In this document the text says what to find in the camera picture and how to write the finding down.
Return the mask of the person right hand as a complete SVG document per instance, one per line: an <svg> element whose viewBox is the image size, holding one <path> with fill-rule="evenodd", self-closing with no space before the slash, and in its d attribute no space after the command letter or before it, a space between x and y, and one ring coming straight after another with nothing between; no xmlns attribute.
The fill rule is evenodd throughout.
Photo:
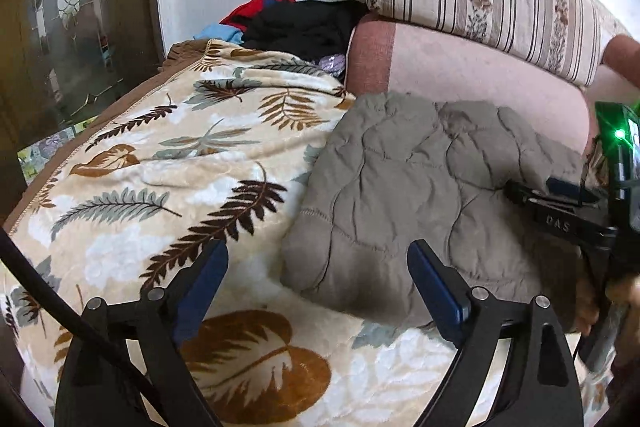
<svg viewBox="0 0 640 427"><path fill-rule="evenodd" d="M624 367L639 360L639 277L626 275L617 282L609 283L606 297L613 305L627 308L625 322L615 341L616 358L614 365ZM580 279L576 285L576 317L574 329L589 335L591 327L597 323L599 310L596 294L586 279Z"/></svg>

